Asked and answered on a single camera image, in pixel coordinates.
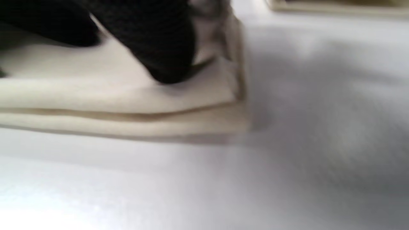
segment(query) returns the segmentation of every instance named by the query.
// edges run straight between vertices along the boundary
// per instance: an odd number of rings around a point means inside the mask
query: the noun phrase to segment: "folded white cloth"
[[[230,133],[248,127],[239,23],[226,26],[230,57],[218,56],[191,80],[157,84],[112,37],[72,48],[26,37],[0,54],[0,125],[84,133],[169,136]],[[198,58],[209,56],[207,44]]]

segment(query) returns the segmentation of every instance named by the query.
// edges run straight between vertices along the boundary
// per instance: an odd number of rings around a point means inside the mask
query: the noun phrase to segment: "black object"
[[[196,37],[187,0],[78,0],[164,84],[189,77]]]
[[[98,44],[98,27],[72,0],[0,0],[0,21],[74,46]]]
[[[164,84],[188,79],[196,36],[188,0],[0,0],[0,21],[75,46],[96,45],[90,12]]]

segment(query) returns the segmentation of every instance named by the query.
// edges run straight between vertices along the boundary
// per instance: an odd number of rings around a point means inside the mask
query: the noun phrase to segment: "stack of folded cloth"
[[[219,28],[211,26],[215,22],[192,18],[196,48],[190,77],[176,84],[158,82],[143,52],[136,58],[139,53],[103,27],[98,15],[93,20],[101,43],[90,47],[61,45],[2,25],[2,39],[12,39],[0,41],[6,74],[0,78],[1,126],[119,136],[248,129],[244,49],[231,8],[216,39],[207,36]]]

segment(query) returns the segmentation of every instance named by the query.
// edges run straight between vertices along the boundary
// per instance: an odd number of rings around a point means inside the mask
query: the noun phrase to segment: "black mesh fabric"
[[[89,12],[71,0],[0,0],[0,21],[74,46],[99,42]]]
[[[187,0],[0,0],[0,21],[75,46],[98,43],[89,12],[157,81],[189,77],[196,37]]]
[[[79,0],[161,83],[188,77],[195,34],[187,0]]]

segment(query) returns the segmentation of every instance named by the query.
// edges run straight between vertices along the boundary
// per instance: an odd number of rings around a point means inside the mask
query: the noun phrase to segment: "white table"
[[[0,229],[409,229],[409,23],[234,7],[254,131],[158,143],[0,129]]]

